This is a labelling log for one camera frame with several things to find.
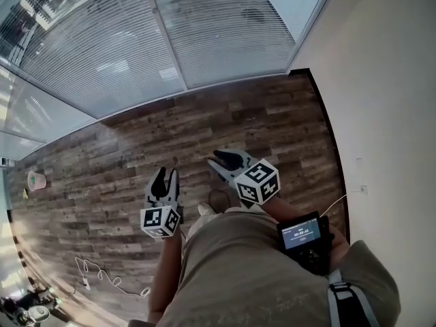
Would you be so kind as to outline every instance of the beige shirt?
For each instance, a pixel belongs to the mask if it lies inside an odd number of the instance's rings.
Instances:
[[[178,291],[157,327],[329,326],[327,278],[282,254],[278,241],[266,215],[234,212],[206,224],[186,244]],[[396,284],[362,241],[339,269],[366,294],[380,326],[393,326]]]

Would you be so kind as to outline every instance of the charging cable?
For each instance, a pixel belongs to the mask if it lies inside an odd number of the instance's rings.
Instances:
[[[79,258],[79,257],[75,257],[77,268],[79,269],[79,272],[80,272],[80,274],[82,275],[82,278],[83,278],[83,285],[87,288],[87,290],[91,290],[91,288],[89,287],[88,279],[83,275],[83,272],[80,269],[80,265],[79,265],[78,260],[82,260],[83,261],[83,271],[85,271],[86,273],[89,272],[88,264],[87,263],[96,266],[98,268],[97,278],[100,281],[103,280],[103,274],[105,274],[106,277],[108,278],[109,282],[111,282],[111,284],[114,287],[118,288],[120,291],[122,291],[122,293],[127,294],[128,296],[137,296],[137,297],[145,298],[145,297],[147,297],[150,294],[150,291],[151,291],[150,287],[145,287],[142,290],[142,292],[139,293],[139,294],[126,292],[125,290],[123,290],[123,288],[119,287],[119,285],[121,284],[121,278],[119,276],[115,277],[111,281],[110,278],[109,278],[108,273],[106,271],[102,270],[96,263],[92,263],[89,260],[82,259],[82,258]]]
[[[325,215],[327,212],[328,212],[328,210],[330,210],[337,202],[339,202],[339,201],[341,201],[343,198],[345,198],[346,196],[348,196],[349,194],[351,194],[351,193],[361,193],[361,192],[363,192],[363,190],[361,189],[361,190],[353,190],[353,191],[348,191],[345,195],[343,195],[343,196],[341,196],[338,200],[336,200],[335,202],[333,202],[331,205],[330,205],[330,207],[329,208],[327,208],[327,210],[321,215],[321,217],[323,216],[323,215]]]

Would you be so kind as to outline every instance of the strap buckle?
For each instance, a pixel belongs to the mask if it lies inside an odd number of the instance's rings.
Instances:
[[[336,282],[336,283],[330,284],[330,289],[334,293],[350,292],[351,291],[350,287],[351,287],[351,285],[348,282]]]

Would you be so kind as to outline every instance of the handheld device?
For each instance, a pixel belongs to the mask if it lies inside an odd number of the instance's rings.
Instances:
[[[328,226],[318,212],[277,224],[282,252],[311,273],[327,275],[334,238]]]

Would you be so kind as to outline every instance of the wooden floor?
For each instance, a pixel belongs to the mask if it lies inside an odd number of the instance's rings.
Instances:
[[[324,211],[342,195],[332,141],[306,76],[201,90],[81,129],[8,170],[13,229],[27,269],[58,288],[64,310],[78,322],[145,319],[146,298],[120,294],[93,268],[86,291],[74,258],[98,263],[139,293],[151,283],[161,249],[140,229],[147,181],[159,166],[178,168],[186,232],[199,216],[197,204],[211,190],[227,190],[206,163],[216,148],[266,157],[280,171],[281,197],[306,212]],[[44,173],[48,184],[23,200],[30,170]],[[330,221],[345,232],[343,212],[340,203]]]

